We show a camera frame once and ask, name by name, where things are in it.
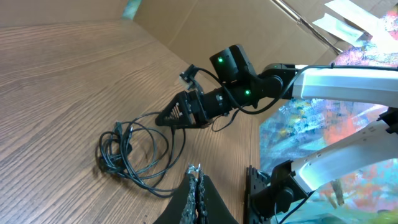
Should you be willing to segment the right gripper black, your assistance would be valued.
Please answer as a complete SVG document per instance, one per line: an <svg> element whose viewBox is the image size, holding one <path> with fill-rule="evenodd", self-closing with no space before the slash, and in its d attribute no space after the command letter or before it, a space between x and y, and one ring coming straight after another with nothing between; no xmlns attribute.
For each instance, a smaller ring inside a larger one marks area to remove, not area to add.
<svg viewBox="0 0 398 224"><path fill-rule="evenodd" d="M156 117L158 126L170 126L173 128L186 128L191 124L195 128L207 128L208 118L203 109L203 88L196 81L188 91L188 107L184 99L174 98Z"/></svg>

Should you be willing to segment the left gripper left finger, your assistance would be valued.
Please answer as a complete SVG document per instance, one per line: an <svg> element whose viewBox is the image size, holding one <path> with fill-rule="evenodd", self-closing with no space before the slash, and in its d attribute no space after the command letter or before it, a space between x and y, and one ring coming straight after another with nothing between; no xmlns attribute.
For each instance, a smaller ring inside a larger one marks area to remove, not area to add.
<svg viewBox="0 0 398 224"><path fill-rule="evenodd" d="M197 168L194 165L188 166L172 199L154 224L194 224L197 222L197 180L193 175L196 171Z"/></svg>

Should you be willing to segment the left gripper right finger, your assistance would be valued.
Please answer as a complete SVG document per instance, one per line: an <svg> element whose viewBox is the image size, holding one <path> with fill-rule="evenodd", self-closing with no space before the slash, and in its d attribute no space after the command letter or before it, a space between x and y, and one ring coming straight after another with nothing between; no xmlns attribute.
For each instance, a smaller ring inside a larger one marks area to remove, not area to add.
<svg viewBox="0 0 398 224"><path fill-rule="evenodd" d="M198 167L196 209L199 224L238 224L210 177Z"/></svg>

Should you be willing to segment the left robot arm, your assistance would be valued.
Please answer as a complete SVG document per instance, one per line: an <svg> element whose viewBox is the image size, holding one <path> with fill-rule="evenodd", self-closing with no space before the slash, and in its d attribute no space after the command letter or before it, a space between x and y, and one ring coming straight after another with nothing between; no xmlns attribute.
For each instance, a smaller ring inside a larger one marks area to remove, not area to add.
<svg viewBox="0 0 398 224"><path fill-rule="evenodd" d="M365 128L307 157L287 160L264 177L246 169L244 222L270 223L279 212L293 214L322 185L362 167L397 158L397 109L389 108ZM163 223L236 223L223 199L200 167L189 166L166 209Z"/></svg>

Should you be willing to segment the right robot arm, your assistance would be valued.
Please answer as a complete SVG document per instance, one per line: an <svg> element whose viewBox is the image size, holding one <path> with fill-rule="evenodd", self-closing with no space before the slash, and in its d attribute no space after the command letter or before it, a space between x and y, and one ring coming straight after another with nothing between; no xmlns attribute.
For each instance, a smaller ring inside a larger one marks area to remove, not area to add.
<svg viewBox="0 0 398 224"><path fill-rule="evenodd" d="M214 118L237 109L260 114L279 100L327 99L397 107L397 69L363 65L272 63L257 74L243 47L232 45L210 57L212 77L220 84L208 93L196 81L200 67L179 76L177 93L155 119L174 129L205 128Z"/></svg>

